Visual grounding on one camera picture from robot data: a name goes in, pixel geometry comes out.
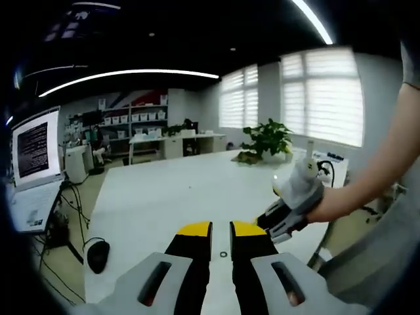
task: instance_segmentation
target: gray gripper housing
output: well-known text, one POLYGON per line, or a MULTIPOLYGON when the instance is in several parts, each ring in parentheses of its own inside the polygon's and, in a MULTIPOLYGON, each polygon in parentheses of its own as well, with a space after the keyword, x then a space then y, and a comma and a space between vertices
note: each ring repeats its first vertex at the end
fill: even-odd
POLYGON ((330 314, 364 315, 369 309, 358 304, 346 304, 329 293, 323 277, 292 254, 282 253, 251 259, 260 280, 270 315, 330 314), (304 301, 293 306, 289 302, 278 271, 287 278, 304 301))
POLYGON ((152 253, 138 265, 118 278, 114 292, 97 304, 84 304, 69 309, 77 315, 173 315, 180 287, 192 259, 152 253), (158 274, 163 280, 153 298, 146 306, 141 302, 142 294, 158 274))

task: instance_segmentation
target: green leaves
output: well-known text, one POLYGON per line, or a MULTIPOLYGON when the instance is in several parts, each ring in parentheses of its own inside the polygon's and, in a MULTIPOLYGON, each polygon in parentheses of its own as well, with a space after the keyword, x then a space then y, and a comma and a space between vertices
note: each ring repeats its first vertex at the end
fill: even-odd
POLYGON ((283 123, 278 123, 269 118, 267 124, 258 124, 255 128, 245 127, 243 133, 251 138, 250 144, 242 143, 244 150, 261 159, 264 151, 273 156, 279 152, 288 152, 287 147, 291 144, 289 133, 291 132, 283 123))

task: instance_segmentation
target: computer mouse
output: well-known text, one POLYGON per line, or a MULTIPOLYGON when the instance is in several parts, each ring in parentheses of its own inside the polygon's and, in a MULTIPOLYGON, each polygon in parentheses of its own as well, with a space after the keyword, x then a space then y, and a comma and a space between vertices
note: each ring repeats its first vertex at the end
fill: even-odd
POLYGON ((98 241, 88 249, 87 264, 95 274, 104 271, 109 252, 110 244, 105 241, 98 241))

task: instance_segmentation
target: computer monitor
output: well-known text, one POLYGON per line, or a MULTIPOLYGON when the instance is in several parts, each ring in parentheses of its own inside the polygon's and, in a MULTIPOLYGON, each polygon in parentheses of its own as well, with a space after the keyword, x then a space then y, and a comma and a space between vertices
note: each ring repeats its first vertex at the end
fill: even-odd
POLYGON ((102 123, 102 112, 95 110, 94 112, 87 112, 81 116, 84 127, 95 126, 102 123))
POLYGON ((16 187, 60 174, 59 107, 38 113, 12 131, 12 163, 16 187))

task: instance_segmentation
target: person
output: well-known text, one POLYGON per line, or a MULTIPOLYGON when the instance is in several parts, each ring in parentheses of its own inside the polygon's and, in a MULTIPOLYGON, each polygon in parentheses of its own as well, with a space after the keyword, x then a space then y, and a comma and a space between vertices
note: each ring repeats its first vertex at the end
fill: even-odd
POLYGON ((105 152, 104 136, 102 135, 98 125, 94 126, 94 129, 92 130, 91 146, 93 156, 97 159, 101 166, 104 165, 104 158, 102 157, 105 152))
POLYGON ((344 302, 377 305, 420 240, 420 165, 415 163, 420 155, 420 49, 415 29, 400 26, 403 83, 388 135, 354 182, 326 188, 323 200, 307 215, 309 223, 347 216, 405 175, 406 196, 398 198, 364 238, 320 269, 330 292, 344 302))

